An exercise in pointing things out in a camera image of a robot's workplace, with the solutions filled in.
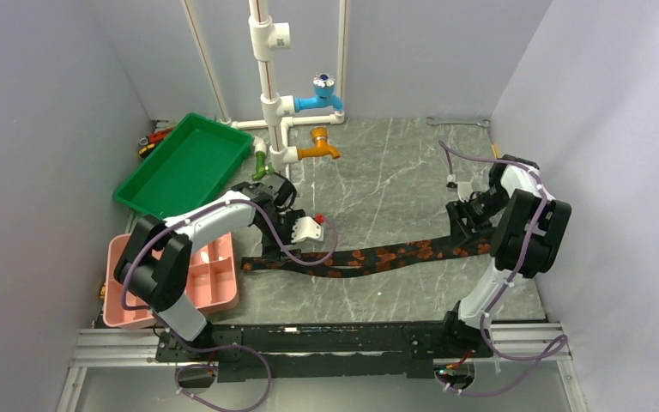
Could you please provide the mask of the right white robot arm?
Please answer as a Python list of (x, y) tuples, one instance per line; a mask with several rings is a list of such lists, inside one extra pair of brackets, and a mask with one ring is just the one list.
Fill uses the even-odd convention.
[(569, 203), (544, 187), (533, 161), (505, 154), (488, 178), (486, 191), (446, 205), (453, 251), (488, 244), (491, 258), (481, 280), (444, 319), (438, 344), (449, 356), (487, 351), (489, 326), (505, 297), (551, 269), (572, 214)]

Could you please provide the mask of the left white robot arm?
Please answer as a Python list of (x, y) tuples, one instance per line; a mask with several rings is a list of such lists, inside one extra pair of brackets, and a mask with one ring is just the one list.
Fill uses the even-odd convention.
[(145, 215), (131, 232), (112, 276), (179, 336), (178, 349), (187, 358), (199, 361), (210, 353), (213, 338), (211, 323), (185, 290), (192, 256), (221, 236), (250, 226), (262, 233), (263, 255), (269, 260), (298, 255), (296, 232), (312, 218), (293, 208), (296, 193), (288, 179), (273, 173), (263, 181), (238, 183), (182, 215)]

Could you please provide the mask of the green plastic tray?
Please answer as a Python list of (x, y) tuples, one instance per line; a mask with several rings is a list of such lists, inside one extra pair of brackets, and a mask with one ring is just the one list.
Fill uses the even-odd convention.
[(182, 215), (214, 201), (251, 154), (253, 136), (189, 113), (113, 192), (143, 215)]

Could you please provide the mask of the dark floral necktie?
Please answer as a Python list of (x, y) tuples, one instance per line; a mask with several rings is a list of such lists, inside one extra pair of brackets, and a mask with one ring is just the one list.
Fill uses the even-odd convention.
[(488, 254), (491, 240), (481, 236), (469, 240), (450, 236), (381, 245), (363, 249), (335, 251), (317, 266), (304, 266), (288, 258), (271, 261), (266, 257), (243, 257), (240, 268), (245, 272), (285, 270), (322, 278), (356, 278), (434, 261), (468, 258)]

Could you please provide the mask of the pink compartment organizer box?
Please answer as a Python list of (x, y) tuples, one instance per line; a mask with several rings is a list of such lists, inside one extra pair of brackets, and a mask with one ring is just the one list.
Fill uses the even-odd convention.
[[(139, 330), (153, 326), (155, 319), (146, 310), (123, 309), (120, 300), (122, 285), (113, 276), (129, 237), (127, 233), (121, 234), (113, 238), (109, 244), (99, 320), (110, 328)], [(230, 233), (204, 246), (191, 256), (185, 291), (190, 301), (203, 314), (223, 312), (239, 303), (233, 238)]]

